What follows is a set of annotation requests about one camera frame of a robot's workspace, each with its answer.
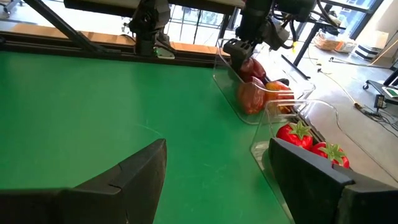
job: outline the clear plastic bin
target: clear plastic bin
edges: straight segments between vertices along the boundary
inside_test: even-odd
[[[226,39],[217,41],[217,53],[215,59],[215,66],[213,70],[213,78],[217,83],[220,90],[223,92],[225,98],[234,109],[235,113],[247,124],[258,124],[262,112],[258,114],[246,114],[237,99],[238,88],[244,82],[238,74],[231,68],[229,61],[230,57],[227,53],[223,52],[222,46],[227,42]],[[294,99],[307,99],[308,96],[315,90],[315,85],[311,82],[304,80],[300,74],[294,70],[281,55],[277,52],[272,54],[268,52],[265,45],[258,45],[254,51],[254,58],[258,60],[264,67],[267,77],[273,81],[280,78],[287,78],[290,82],[289,87],[291,90],[270,91],[256,85],[256,88],[268,93],[277,93],[279,97],[293,96]]]
[[[280,112],[281,106],[294,108],[293,112],[284,114]],[[275,100],[266,104],[256,135],[254,136],[251,153],[262,170],[264,177],[271,186],[274,195],[284,209],[286,215],[294,223],[289,208],[284,200],[280,188],[272,175],[269,162],[269,140],[276,136],[278,129],[288,122],[303,121],[311,127],[314,144],[326,140],[331,144],[338,144],[346,153],[350,167],[355,172],[370,178],[398,187],[398,183],[359,145],[355,139],[344,130],[340,124],[337,110],[320,100]]]

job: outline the cable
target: cable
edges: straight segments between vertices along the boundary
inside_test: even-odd
[[[271,3],[271,15],[274,16],[275,19],[280,20],[280,21],[287,20],[287,18],[284,17],[283,15],[275,14],[275,5],[276,5],[276,0],[272,0],[272,3]]]
[[[337,23],[336,23],[335,21],[333,21],[333,19],[331,19],[331,18],[329,17],[329,14],[328,14],[328,13],[326,12],[326,10],[322,7],[322,5],[321,5],[321,0],[317,0],[317,4],[318,4],[318,7],[319,7],[319,9],[321,10],[323,16],[325,16],[326,21],[328,21],[328,22],[330,23],[330,25],[332,25],[332,26],[338,28]]]
[[[318,65],[315,65],[315,64],[312,62],[312,59],[311,59],[309,50],[307,50],[307,52],[308,52],[308,57],[309,57],[311,63],[312,63],[314,66],[318,66]],[[398,132],[398,127],[395,126],[394,124],[392,124],[392,123],[390,122],[390,120],[389,120],[388,118],[386,118],[385,116],[383,116],[381,113],[384,113],[384,114],[388,115],[390,118],[393,118],[390,114],[388,114],[388,113],[386,113],[386,112],[383,112],[383,111],[381,111],[381,112],[373,111],[371,108],[369,108],[369,107],[366,106],[366,105],[361,106],[359,103],[357,103],[357,102],[355,101],[355,99],[354,99],[354,98],[353,98],[353,97],[352,97],[352,96],[351,96],[351,95],[350,95],[350,94],[349,94],[349,93],[348,93],[348,92],[347,92],[347,91],[334,79],[334,78],[332,78],[331,76],[329,76],[329,74],[331,74],[331,73],[325,73],[325,72],[321,71],[319,68],[318,68],[318,72],[320,72],[320,73],[326,75],[329,79],[331,79],[332,81],[334,81],[334,82],[344,91],[344,93],[348,96],[348,98],[350,98],[350,100],[354,103],[354,107],[355,107],[359,112],[361,112],[363,115],[367,116],[367,117],[370,118],[371,120],[373,120],[373,121],[379,123],[386,131],[390,132],[390,133],[393,134],[396,138],[398,138],[398,135],[397,135],[397,134],[395,134],[394,132],[392,132],[391,130],[389,130],[387,127],[385,127],[385,126],[383,125],[383,123],[386,123],[386,124],[388,124],[392,129],[394,129],[394,130],[396,130],[396,131]]]
[[[325,18],[325,16],[324,16],[322,13],[317,12],[317,11],[315,11],[315,10],[312,10],[311,13],[314,13],[314,14],[316,14],[316,15],[322,17],[322,18]]]
[[[280,37],[277,35],[277,30],[276,30],[276,26],[275,24],[272,22],[272,19],[270,17],[268,17],[268,22],[270,23],[271,27],[272,27],[272,31],[276,34],[276,39],[279,41],[279,44],[281,47],[283,47],[284,49],[292,49],[294,47],[294,44],[292,44],[291,46],[287,46],[284,44],[284,42],[280,39]]]
[[[294,19],[291,19],[289,22],[290,30],[292,31],[292,36],[293,36],[293,42],[297,41],[297,33],[296,30],[294,29]]]
[[[388,132],[390,132],[392,135],[394,135],[396,138],[398,138],[398,135],[394,132],[392,132],[390,129],[388,129],[387,127],[385,127],[383,125],[383,123],[388,124],[392,129],[394,129],[395,131],[398,131],[398,127],[395,127],[395,125],[393,125],[391,123],[391,121],[386,118],[385,116],[383,116],[381,114],[381,112],[377,112],[372,110],[371,108],[369,108],[368,106],[364,105],[364,107],[362,107],[361,110],[359,110],[363,115],[367,116],[368,118],[370,118],[371,120],[379,123],[385,130],[387,130]]]

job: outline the desk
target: desk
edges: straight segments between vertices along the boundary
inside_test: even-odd
[[[212,69],[0,52],[0,189],[74,187],[162,136],[154,223],[289,223]]]

